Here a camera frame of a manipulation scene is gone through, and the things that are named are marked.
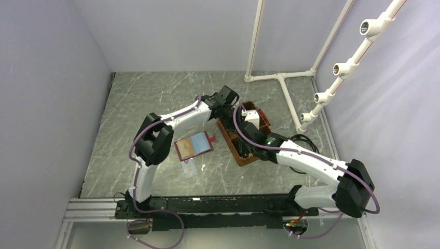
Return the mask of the red leather card holder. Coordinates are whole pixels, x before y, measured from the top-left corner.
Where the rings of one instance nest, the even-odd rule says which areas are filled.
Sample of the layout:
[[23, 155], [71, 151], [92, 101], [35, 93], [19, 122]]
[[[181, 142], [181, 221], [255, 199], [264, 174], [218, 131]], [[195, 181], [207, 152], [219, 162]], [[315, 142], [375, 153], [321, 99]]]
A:
[[191, 156], [188, 156], [188, 157], [181, 156], [181, 153], [180, 153], [178, 145], [177, 145], [177, 141], [179, 141], [179, 140], [174, 142], [174, 146], [176, 148], [177, 155], [178, 155], [178, 158], [180, 161], [184, 161], [189, 158], [194, 158], [194, 157], [200, 156], [200, 155], [205, 154], [207, 152], [210, 152], [214, 149], [212, 143], [216, 140], [216, 137], [215, 137], [215, 135], [209, 136], [206, 131], [192, 135], [189, 138], [191, 140], [191, 143], [192, 143], [192, 146], [194, 148], [195, 153]]

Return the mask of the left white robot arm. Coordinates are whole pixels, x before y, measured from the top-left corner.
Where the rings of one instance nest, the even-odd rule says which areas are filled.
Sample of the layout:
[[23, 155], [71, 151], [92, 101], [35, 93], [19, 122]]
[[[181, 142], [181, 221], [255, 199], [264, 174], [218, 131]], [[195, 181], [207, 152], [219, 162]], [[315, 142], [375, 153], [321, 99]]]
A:
[[128, 210], [133, 216], [141, 218], [148, 213], [153, 179], [170, 153], [174, 135], [211, 119], [231, 118], [238, 100], [238, 93], [223, 86], [212, 95], [197, 96], [193, 103], [175, 112], [145, 117], [129, 149], [129, 159], [135, 162], [133, 183], [128, 189], [132, 198]]

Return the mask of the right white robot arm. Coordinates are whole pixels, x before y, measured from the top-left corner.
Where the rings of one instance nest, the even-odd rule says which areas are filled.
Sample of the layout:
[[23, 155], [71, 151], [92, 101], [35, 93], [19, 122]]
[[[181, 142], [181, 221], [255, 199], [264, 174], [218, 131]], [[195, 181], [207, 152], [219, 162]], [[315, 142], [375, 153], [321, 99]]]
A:
[[235, 122], [234, 127], [245, 146], [262, 161], [295, 168], [324, 182], [317, 187], [295, 185], [285, 201], [290, 214], [310, 208], [337, 208], [354, 218], [380, 212], [374, 184], [362, 162], [319, 155], [277, 133], [265, 135], [248, 121]]

